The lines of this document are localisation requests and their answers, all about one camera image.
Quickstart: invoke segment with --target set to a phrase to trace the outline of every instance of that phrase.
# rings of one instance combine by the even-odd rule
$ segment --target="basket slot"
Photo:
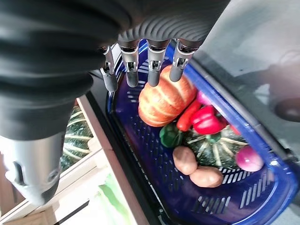
[[[144,139],[145,134],[146,134],[146,128],[143,127],[143,128],[141,129],[141,138],[142,138],[142,139]]]
[[[154,149],[154,155],[157,155],[157,154],[158,154],[158,149]],[[158,164],[162,164],[163,161],[164,161],[163,155],[160,154],[160,155],[158,156]]]
[[[229,177],[229,175],[227,174],[227,175],[224,177],[222,184],[225,184],[225,183],[226,183],[228,177]]]
[[[196,201],[193,205],[192,212],[197,212],[199,210],[199,207],[200,207],[199,201]]]
[[[167,174],[165,174],[165,175],[163,176],[163,182],[166,183],[167,181],[168,181],[168,176],[167,176]]]
[[[140,135],[141,133],[141,131],[140,131],[140,129],[143,127],[143,122],[142,121],[139,121],[139,123],[137,123],[137,128],[138,128],[138,135]]]
[[[150,143],[149,143],[149,148],[150,148],[151,151],[153,150],[153,147],[154,147],[154,141],[151,140]]]
[[[149,142],[149,140],[150,140],[150,134],[147,133],[147,134],[146,134],[146,137],[145,137],[145,142],[146,142],[146,144],[147,144],[147,147],[148,147],[148,142]]]
[[[163,162],[163,155],[158,155],[158,147],[155,147],[155,143],[153,142],[153,147],[152,147],[152,149],[153,149],[153,154],[154,154],[154,156],[155,157],[160,157],[161,158],[161,163]]]
[[[134,95],[127,95],[128,98],[133,98],[133,99],[137,99],[138,96],[134,96]]]
[[[233,174],[231,174],[231,175],[230,175],[230,177],[229,177],[229,179],[228,179],[228,182],[227,182],[227,184],[230,184],[230,183],[231,183],[231,181],[232,181],[232,179],[233,179]]]
[[[274,181],[274,175],[271,170],[267,170],[267,185],[270,185],[271,181]]]
[[[169,160],[169,157],[166,153],[164,153],[164,161],[168,161],[170,164],[173,165],[173,162],[171,160]]]
[[[236,173],[235,175],[234,175],[234,178],[233,178],[233,180],[232,180],[232,182],[234,183],[234,182],[236,182],[236,180],[237,180],[237,178],[238,178],[238,173]]]
[[[140,90],[136,90],[136,89],[132,89],[132,90],[129,90],[129,91],[127,91],[126,93],[127,93],[127,95],[133,95],[133,96],[139,96],[140,95]]]
[[[142,65],[142,66],[140,66],[140,69],[145,69],[145,70],[147,70],[147,71],[149,70],[149,68],[148,68],[148,67],[146,67],[146,66],[143,66],[143,65]]]
[[[174,180],[174,178],[175,178],[174,170],[169,171],[169,177],[170,177],[170,180]]]
[[[210,211],[210,214],[215,214],[217,212],[217,209],[219,207],[219,204],[220,204],[220,198],[217,198],[215,200],[215,203],[213,204],[213,206],[211,207],[211,211]]]
[[[242,209],[244,207],[246,196],[247,196],[247,191],[244,191],[243,196],[242,196],[242,200],[240,202],[240,209]]]
[[[180,180],[177,178],[174,180],[174,190],[175,191],[178,191],[179,190],[179,183],[180,183]]]
[[[262,177],[262,192],[266,190],[266,185],[267,185],[267,175],[264,174]]]
[[[239,173],[238,181],[242,179],[243,171]]]
[[[209,197],[205,197],[204,201],[202,202],[202,207],[205,208],[206,205],[208,205],[208,202],[209,202]]]
[[[214,203],[215,203],[215,199],[211,198],[210,201],[209,201],[209,203],[208,203],[208,205],[206,206],[205,211],[208,212],[212,208],[212,206],[213,206]]]
[[[169,170],[169,165],[168,165],[168,163],[164,163],[164,164],[163,164],[163,171],[164,171],[165,176],[167,175],[168,170]]]
[[[243,179],[246,178],[246,175],[247,175],[247,171],[244,171],[244,174],[243,174]]]
[[[247,200],[246,200],[246,204],[245,205],[249,205],[251,194],[252,194],[252,188],[249,187],[248,194],[247,194]]]
[[[262,180],[259,179],[258,187],[257,187],[257,197],[261,196],[261,192],[262,192]]]
[[[137,70],[139,73],[144,73],[144,74],[147,74],[148,73],[148,70],[144,70],[144,69],[138,69]]]
[[[164,151],[164,149],[163,149],[163,147],[160,145],[160,147],[159,147],[159,153],[161,153],[161,154],[163,154],[165,151]]]
[[[256,189],[257,189],[257,184],[254,184],[251,202],[254,202],[254,200],[256,198]]]
[[[168,185],[168,188],[169,188],[169,191],[170,191],[170,192],[173,192],[173,184],[169,184],[169,185]]]
[[[163,176],[163,167],[161,165],[158,166],[161,175]]]
[[[217,214],[220,214],[220,213],[222,213],[224,211],[225,203],[226,203],[226,198],[223,197],[221,199],[220,204],[219,204],[219,208],[217,210]]]

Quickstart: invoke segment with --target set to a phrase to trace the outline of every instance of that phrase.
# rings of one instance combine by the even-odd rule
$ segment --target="black rubber fingertip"
[[[148,83],[151,87],[156,87],[159,83],[159,75],[160,75],[160,71],[156,71],[156,70],[149,70],[149,74],[148,74]]]
[[[173,82],[177,82],[181,79],[182,74],[183,74],[183,69],[172,66],[170,71],[170,80]]]
[[[104,84],[108,91],[115,92],[118,89],[117,77],[113,75],[104,75]]]
[[[127,72],[126,80],[129,87],[135,88],[139,82],[139,77],[137,72]]]

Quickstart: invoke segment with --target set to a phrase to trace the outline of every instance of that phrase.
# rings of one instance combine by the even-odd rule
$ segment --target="robotic hand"
[[[156,86],[170,39],[177,39],[170,79],[178,81],[229,0],[1,0],[0,140],[6,177],[35,205],[58,186],[60,156],[76,97],[101,68],[116,91],[110,45],[118,42],[127,82],[138,82],[138,43],[148,40]]]

